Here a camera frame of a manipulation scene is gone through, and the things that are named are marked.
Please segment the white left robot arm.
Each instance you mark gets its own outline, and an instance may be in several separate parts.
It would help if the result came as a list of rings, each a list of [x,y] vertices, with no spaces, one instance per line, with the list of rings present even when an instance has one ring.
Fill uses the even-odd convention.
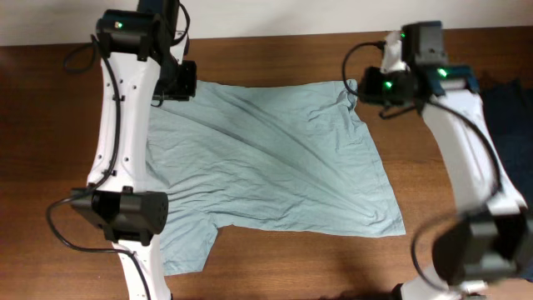
[[[111,243],[131,299],[170,299],[160,235],[169,200],[147,189],[149,112],[196,93],[197,66],[184,60],[187,11],[179,2],[140,2],[134,11],[107,10],[90,43],[102,66],[102,116],[87,186],[75,188],[72,208]]]

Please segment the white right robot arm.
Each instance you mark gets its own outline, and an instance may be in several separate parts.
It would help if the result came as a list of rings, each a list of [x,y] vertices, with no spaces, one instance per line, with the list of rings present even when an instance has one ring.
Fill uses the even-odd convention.
[[[456,210],[416,231],[455,219],[432,244],[432,264],[396,285],[389,299],[480,299],[481,290],[525,275],[532,264],[532,211],[508,178],[486,127],[476,77],[467,66],[421,67],[390,73],[368,67],[360,99],[385,109],[417,111],[441,151]]]

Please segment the light teal t-shirt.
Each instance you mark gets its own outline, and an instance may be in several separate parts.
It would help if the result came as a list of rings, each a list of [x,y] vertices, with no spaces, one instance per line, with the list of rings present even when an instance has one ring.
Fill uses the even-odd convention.
[[[382,238],[405,233],[355,80],[199,82],[150,111],[147,187],[169,199],[166,275],[200,272],[220,228]]]

